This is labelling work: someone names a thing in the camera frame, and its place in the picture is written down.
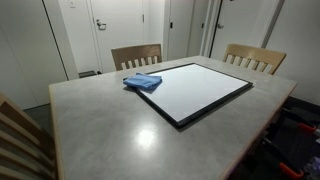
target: wall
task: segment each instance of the wall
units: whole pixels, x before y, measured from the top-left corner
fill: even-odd
[[[148,4],[148,42],[161,43],[163,47],[164,28],[164,4],[165,0],[149,0]]]
[[[75,0],[75,8],[70,7],[69,0],[56,1],[60,5],[78,72],[100,70],[87,0]]]
[[[58,1],[44,0],[46,10],[52,25],[59,51],[62,57],[64,68],[69,80],[78,79],[78,70],[72,54],[69,37]]]
[[[287,53],[276,75],[298,82],[292,96],[317,105],[320,105],[319,9],[319,0],[286,0],[266,47]]]

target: whiteboard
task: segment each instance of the whiteboard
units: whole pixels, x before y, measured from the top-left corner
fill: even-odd
[[[162,83],[154,91],[136,92],[177,127],[252,86],[194,63],[148,74],[161,76]]]

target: door handle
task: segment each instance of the door handle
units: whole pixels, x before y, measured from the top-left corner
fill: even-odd
[[[107,24],[101,23],[99,19],[97,19],[96,22],[97,22],[98,29],[100,31],[104,31],[107,29]]]
[[[218,23],[218,24],[217,24],[217,28],[218,28],[218,29],[223,29],[224,26],[222,26],[220,23]]]

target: red object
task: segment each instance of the red object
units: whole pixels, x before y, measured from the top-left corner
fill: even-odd
[[[289,176],[291,179],[301,179],[304,175],[303,171],[300,170],[300,173],[297,174],[296,172],[294,172],[292,169],[290,169],[287,165],[285,165],[284,163],[280,163],[279,164],[280,169],[287,175]]]
[[[310,127],[310,126],[305,125],[303,123],[299,123],[298,126],[299,126],[299,128],[301,128],[307,132],[311,132],[311,133],[313,133],[317,129],[315,126]]]

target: black frame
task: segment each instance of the black frame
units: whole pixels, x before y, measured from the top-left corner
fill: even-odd
[[[207,68],[207,69],[210,69],[212,71],[215,71],[215,72],[218,72],[218,73],[221,73],[221,74],[224,74],[224,75],[227,75],[229,77],[233,77],[233,78],[236,78],[236,79],[239,79],[239,80],[242,80],[242,81],[245,81],[243,79],[240,79],[240,78],[237,78],[237,77],[234,77],[234,76],[230,76],[228,74],[225,74],[223,72],[220,72],[220,71],[216,71],[216,70],[213,70],[211,68],[208,68],[208,67],[205,67],[205,66],[202,66],[202,65],[199,65],[197,63],[188,63],[188,64],[184,64],[184,65],[181,65],[181,66],[175,66],[175,67],[172,67],[172,68],[166,68],[166,69],[162,69],[162,70],[158,70],[158,71],[153,71],[153,72],[149,72],[149,73],[146,73],[146,74],[154,74],[154,73],[157,73],[157,72],[162,72],[162,71],[167,71],[167,70],[171,70],[171,69],[176,69],[176,68],[180,68],[180,67],[184,67],[184,66],[189,66],[189,65],[198,65],[198,66],[201,66],[203,68]],[[208,106],[200,109],[199,111],[191,114],[190,116],[184,118],[183,120],[177,122],[174,118],[172,118],[169,114],[167,114],[163,109],[161,109],[157,104],[155,104],[152,100],[150,100],[148,97],[146,97],[138,88],[135,88],[135,87],[131,87],[146,103],[148,103],[154,110],[156,110],[161,116],[163,116],[165,119],[167,119],[169,121],[170,124],[172,124],[175,128],[182,128],[184,127],[185,125],[189,124],[190,122],[196,120],[197,118],[199,118],[200,116],[202,116],[203,114],[205,114],[206,112],[214,109],[215,107],[223,104],[224,102],[234,98],[236,95],[240,94],[241,92],[244,92],[245,90],[247,89],[250,89],[251,87],[253,87],[253,84],[249,81],[245,81],[247,82],[246,85],[242,86],[241,88],[227,94],[226,96],[218,99],[217,101],[209,104]]]

